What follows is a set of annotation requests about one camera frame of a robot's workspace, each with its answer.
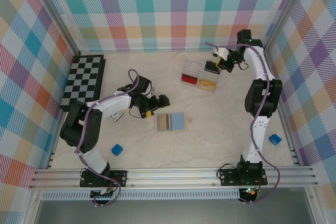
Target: metal bar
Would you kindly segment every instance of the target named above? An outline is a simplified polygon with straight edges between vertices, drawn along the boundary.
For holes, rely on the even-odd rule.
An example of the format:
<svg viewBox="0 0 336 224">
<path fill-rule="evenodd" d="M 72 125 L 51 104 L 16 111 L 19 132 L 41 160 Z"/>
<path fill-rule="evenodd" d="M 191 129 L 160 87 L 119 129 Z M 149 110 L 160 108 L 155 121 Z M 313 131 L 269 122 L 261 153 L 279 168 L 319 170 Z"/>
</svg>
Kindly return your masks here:
<svg viewBox="0 0 336 224">
<path fill-rule="evenodd" d="M 61 132 L 63 121 L 65 119 L 65 112 L 62 111 L 62 113 L 60 114 L 59 117 L 60 118 L 59 118 L 59 121 L 58 121 L 56 133 L 55 133 L 54 139 L 52 141 L 52 146 L 51 146 L 51 148 L 50 148 L 50 150 L 48 152 L 48 158 L 46 159 L 46 162 L 44 164 L 44 168 L 48 168 L 51 165 L 51 163 L 52 163 L 51 157 L 53 156 L 53 154 L 55 153 L 56 148 L 57 148 L 58 139 L 59 139 L 59 133 Z"/>
<path fill-rule="evenodd" d="M 146 52 L 146 53 L 152 53 L 152 52 L 209 52 L 210 54 L 211 47 L 209 48 L 201 48 L 201 49 L 140 49 L 140 50 L 131 50 L 132 54 L 136 54 L 138 52 Z M 118 53 L 130 53 L 129 50 L 100 50 L 100 51 L 89 51 L 89 50 L 83 50 L 81 51 L 81 55 L 101 55 L 101 54 L 118 54 Z"/>
<path fill-rule="evenodd" d="M 35 219 L 37 216 L 38 207 L 40 205 L 40 201 L 42 199 L 43 192 L 42 191 L 34 191 L 30 198 L 29 206 L 27 208 L 27 212 L 23 218 L 23 224 L 31 224 L 35 223 Z"/>
<path fill-rule="evenodd" d="M 321 205 L 320 205 L 320 202 L 319 202 L 319 199 L 318 199 L 318 196 L 317 196 L 317 192 L 316 192 L 317 189 L 313 187 L 306 187 L 305 189 L 306 189 L 309 206 L 310 206 L 315 222 L 318 224 L 327 224 L 322 208 L 321 208 Z"/>
<path fill-rule="evenodd" d="M 122 191 L 118 200 L 238 199 L 239 189 L 138 189 Z M 41 200 L 93 200 L 88 190 L 45 190 Z"/>
<path fill-rule="evenodd" d="M 279 187 L 317 186 L 318 181 L 310 166 L 278 167 L 281 173 Z M 134 189 L 205 189 L 245 188 L 246 186 L 221 187 L 216 177 L 218 168 L 179 169 L 128 169 L 128 180 L 123 190 Z M 273 187 L 278 176 L 272 167 L 265 167 L 268 185 Z M 85 189 L 79 187 L 80 169 L 38 169 L 31 182 L 34 190 Z"/>
<path fill-rule="evenodd" d="M 57 11 L 56 6 L 54 5 L 53 0 L 41 0 L 44 7 L 48 11 L 50 17 L 54 21 L 55 25 L 57 26 L 59 32 L 61 33 L 62 37 L 64 38 L 67 45 L 70 47 L 70 50 L 74 55 L 79 55 L 80 50 L 78 49 L 74 39 L 72 38 L 68 28 L 63 22 L 63 19 L 60 13 Z"/>
<path fill-rule="evenodd" d="M 267 42 L 266 42 L 266 45 L 265 45 L 265 52 L 268 52 L 271 47 L 273 46 L 273 44 L 275 43 L 275 41 L 277 40 L 283 26 L 285 25 L 289 15 L 292 13 L 292 11 L 294 10 L 297 2 L 299 0 L 287 0 L 282 12 L 281 12 L 281 15 L 277 21 L 277 23 L 275 24 Z"/>
</svg>

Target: aluminum frame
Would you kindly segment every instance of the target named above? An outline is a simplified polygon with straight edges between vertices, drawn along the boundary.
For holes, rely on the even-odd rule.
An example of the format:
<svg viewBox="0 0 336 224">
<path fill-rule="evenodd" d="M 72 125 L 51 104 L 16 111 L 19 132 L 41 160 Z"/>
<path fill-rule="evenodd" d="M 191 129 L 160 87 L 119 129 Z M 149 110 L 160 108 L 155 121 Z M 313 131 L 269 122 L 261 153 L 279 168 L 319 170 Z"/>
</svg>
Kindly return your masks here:
<svg viewBox="0 0 336 224">
<path fill-rule="evenodd" d="M 315 187 L 317 178 L 310 166 L 280 166 L 281 179 L 278 187 Z M 264 167 L 268 179 L 265 188 L 272 188 L 277 172 Z M 133 189 L 209 189 L 246 188 L 247 186 L 221 186 L 216 177 L 218 168 L 162 168 L 127 169 L 127 182 L 122 190 Z M 83 190 L 79 187 L 80 169 L 38 169 L 30 188 L 33 190 Z"/>
</svg>

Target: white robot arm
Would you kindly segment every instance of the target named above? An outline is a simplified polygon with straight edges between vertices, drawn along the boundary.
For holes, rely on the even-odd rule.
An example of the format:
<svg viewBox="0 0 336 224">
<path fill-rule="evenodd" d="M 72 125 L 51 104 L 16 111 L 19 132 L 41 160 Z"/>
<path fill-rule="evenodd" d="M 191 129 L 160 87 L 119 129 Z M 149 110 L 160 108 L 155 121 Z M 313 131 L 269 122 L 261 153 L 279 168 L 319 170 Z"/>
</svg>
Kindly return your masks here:
<svg viewBox="0 0 336 224">
<path fill-rule="evenodd" d="M 129 84 L 119 88 L 114 95 L 101 102 L 94 101 L 88 103 L 75 102 L 71 105 L 67 118 L 61 128 L 60 137 L 66 141 L 69 146 L 79 148 L 78 155 L 81 160 L 95 173 L 109 177 L 110 166 L 102 157 L 97 147 L 101 121 L 118 111 L 137 107 L 141 118 L 148 118 L 153 115 L 153 111 L 169 106 L 169 99 L 165 95 L 160 95 L 157 99 L 153 95 L 154 88 L 152 82 L 145 77 L 139 76 L 139 84 Z M 80 139 L 82 135 L 83 121 L 90 107 L 96 104 L 89 112 L 86 132 L 82 144 Z M 106 180 L 96 177 L 99 186 L 106 184 Z"/>
<path fill-rule="evenodd" d="M 276 111 L 282 82 L 275 77 L 267 67 L 264 49 L 259 39 L 252 39 L 250 30 L 241 30 L 237 34 L 237 50 L 228 50 L 224 46 L 207 43 L 213 48 L 213 55 L 218 58 L 217 63 L 207 61 L 205 70 L 218 73 L 221 70 L 232 72 L 234 65 L 245 62 L 253 69 L 255 79 L 245 98 L 245 110 L 250 113 L 251 139 L 243 151 L 237 169 L 231 174 L 223 174 L 223 183 L 258 185 L 267 184 L 263 170 L 262 145 L 265 131 L 272 114 Z"/>
<path fill-rule="evenodd" d="M 262 47 L 256 46 L 254 48 L 259 52 L 260 55 L 264 55 L 264 49 Z M 213 54 L 218 55 L 219 61 L 221 59 L 227 61 L 228 55 L 230 54 L 230 52 L 226 48 L 214 48 Z M 258 58 L 257 54 L 252 49 L 250 48 L 245 49 L 244 61 L 248 64 L 248 66 L 251 66 L 256 80 L 260 79 L 260 80 L 266 81 L 265 73 L 263 70 L 263 66 L 260 62 L 260 59 Z M 267 75 L 270 80 L 275 79 L 275 77 L 270 72 L 268 67 L 267 67 Z M 252 122 L 253 118 L 254 118 L 253 115 L 251 115 L 250 122 Z M 264 143 L 265 131 L 266 131 L 266 127 L 269 122 L 269 119 L 270 118 L 267 116 L 259 116 L 253 125 L 254 139 L 257 145 L 259 146 L 260 152 L 262 152 L 262 145 Z M 245 150 L 243 151 L 243 158 L 244 160 L 249 161 L 251 163 L 259 163 L 262 161 L 252 141 L 250 141 L 250 145 L 247 146 Z"/>
</svg>

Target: chessboard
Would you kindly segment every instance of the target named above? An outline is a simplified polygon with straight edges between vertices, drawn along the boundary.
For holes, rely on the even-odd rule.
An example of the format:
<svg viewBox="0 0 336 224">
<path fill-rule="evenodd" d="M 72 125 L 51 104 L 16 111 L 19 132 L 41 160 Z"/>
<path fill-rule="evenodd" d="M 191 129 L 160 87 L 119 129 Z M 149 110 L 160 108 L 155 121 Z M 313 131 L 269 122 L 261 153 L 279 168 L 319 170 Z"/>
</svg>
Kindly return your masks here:
<svg viewBox="0 0 336 224">
<path fill-rule="evenodd" d="M 69 111 L 75 101 L 99 99 L 104 67 L 104 55 L 74 57 L 61 103 L 63 111 Z"/>
</svg>

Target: colorful plaid wall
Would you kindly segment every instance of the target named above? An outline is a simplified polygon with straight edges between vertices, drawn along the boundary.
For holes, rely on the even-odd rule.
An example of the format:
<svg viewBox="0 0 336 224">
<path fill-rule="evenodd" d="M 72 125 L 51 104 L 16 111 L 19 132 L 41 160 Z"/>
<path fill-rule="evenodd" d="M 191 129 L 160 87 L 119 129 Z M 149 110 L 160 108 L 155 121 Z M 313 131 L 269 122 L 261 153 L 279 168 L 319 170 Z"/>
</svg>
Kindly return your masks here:
<svg viewBox="0 0 336 224">
<path fill-rule="evenodd" d="M 269 59 L 303 162 L 315 168 L 324 213 L 336 223 L 336 0 L 299 0 Z"/>
<path fill-rule="evenodd" d="M 274 15 L 274 17 L 273 17 L 273 20 L 272 20 L 272 22 L 271 22 L 271 24 L 270 24 L 270 26 L 269 26 L 269 28 L 268 28 L 268 30 L 267 30 L 267 32 L 266 32 L 266 35 L 265 35 L 265 37 L 264 37 L 263 40 L 262 40 L 262 43 L 263 43 L 264 45 L 266 45 L 266 43 L 267 43 L 267 41 L 268 41 L 268 38 L 269 38 L 269 36 L 271 35 L 271 33 L 272 33 L 272 31 L 273 31 L 273 28 L 274 28 L 275 24 L 276 24 L 277 21 L 279 20 L 279 17 L 281 16 L 282 11 L 283 11 L 283 9 L 284 9 L 284 7 L 285 7 L 287 1 L 288 1 L 288 0 L 282 0 L 282 1 L 281 1 L 281 4 L 279 5 L 279 7 L 278 7 L 278 9 L 277 9 L 277 11 L 276 11 L 276 13 L 275 13 L 275 15 Z"/>
<path fill-rule="evenodd" d="M 18 223 L 47 158 L 72 53 L 40 0 L 0 0 L 0 223 Z"/>
<path fill-rule="evenodd" d="M 263 38 L 281 0 L 54 0 L 83 50 L 202 49 Z"/>
</svg>

